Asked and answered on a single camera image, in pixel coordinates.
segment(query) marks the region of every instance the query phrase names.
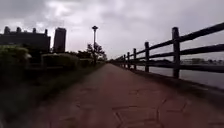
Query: brick walkway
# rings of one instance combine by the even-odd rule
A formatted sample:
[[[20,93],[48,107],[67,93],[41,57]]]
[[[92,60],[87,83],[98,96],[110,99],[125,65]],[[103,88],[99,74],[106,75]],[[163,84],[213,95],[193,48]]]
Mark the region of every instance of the brick walkway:
[[[13,128],[224,128],[208,103],[107,64]]]

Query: railing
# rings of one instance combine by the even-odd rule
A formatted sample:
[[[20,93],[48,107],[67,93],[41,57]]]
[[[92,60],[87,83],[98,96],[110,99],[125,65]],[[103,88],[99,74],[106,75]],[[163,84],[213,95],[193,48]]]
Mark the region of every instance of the railing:
[[[166,42],[149,46],[148,42],[145,42],[145,49],[142,51],[136,51],[133,49],[133,54],[130,52],[127,53],[127,56],[121,56],[113,61],[115,64],[122,65],[128,69],[131,69],[131,65],[133,66],[134,70],[137,70],[137,66],[145,66],[145,72],[149,72],[149,67],[163,67],[163,68],[172,68],[173,69],[173,77],[179,78],[180,70],[196,70],[196,71],[207,71],[207,72],[217,72],[217,73],[224,73],[224,65],[223,66],[215,66],[215,65],[184,65],[181,64],[180,56],[183,55],[193,55],[193,54],[201,54],[201,53],[211,53],[211,52],[221,52],[224,51],[224,44],[219,45],[210,45],[205,47],[193,48],[193,49],[186,49],[180,51],[180,43],[194,40],[201,36],[206,36],[209,34],[213,34],[219,31],[224,30],[224,23],[217,24],[212,27],[208,27],[184,36],[179,36],[179,30],[177,27],[172,29],[172,39]],[[150,55],[150,50],[157,49],[160,47],[173,45],[173,52],[162,53],[162,54],[154,54]],[[138,57],[137,55],[145,53],[144,57]],[[173,62],[166,62],[166,63],[157,63],[152,58],[159,58],[159,57],[173,57]]]

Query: lamp post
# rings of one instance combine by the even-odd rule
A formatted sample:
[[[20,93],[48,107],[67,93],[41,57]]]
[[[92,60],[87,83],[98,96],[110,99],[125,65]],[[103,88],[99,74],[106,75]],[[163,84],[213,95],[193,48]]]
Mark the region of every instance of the lamp post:
[[[96,65],[96,49],[95,49],[95,45],[96,45],[96,30],[98,29],[97,26],[93,26],[92,27],[93,32],[94,32],[94,42],[93,42],[93,59],[94,59],[94,65]]]

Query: water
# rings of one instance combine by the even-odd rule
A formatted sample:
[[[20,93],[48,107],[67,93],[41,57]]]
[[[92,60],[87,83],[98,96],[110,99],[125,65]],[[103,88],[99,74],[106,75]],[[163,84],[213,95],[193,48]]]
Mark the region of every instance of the water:
[[[144,70],[145,67],[137,66],[137,69]],[[160,74],[160,75],[172,76],[172,69],[169,69],[169,68],[149,67],[149,71],[152,73]],[[180,79],[189,80],[189,81],[205,84],[208,86],[224,89],[224,85],[223,85],[224,74],[223,73],[181,70]]]

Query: cloud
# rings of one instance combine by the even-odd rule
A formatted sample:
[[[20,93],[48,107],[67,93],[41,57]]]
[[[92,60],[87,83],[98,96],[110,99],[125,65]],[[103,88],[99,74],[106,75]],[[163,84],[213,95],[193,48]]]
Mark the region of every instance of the cloud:
[[[99,26],[97,42],[109,57],[171,39],[171,29],[187,34],[224,21],[223,0],[0,0],[0,30],[8,25],[39,31],[67,28],[67,50],[86,49]],[[182,49],[222,43],[223,33],[181,44]],[[165,52],[170,48],[155,51]]]

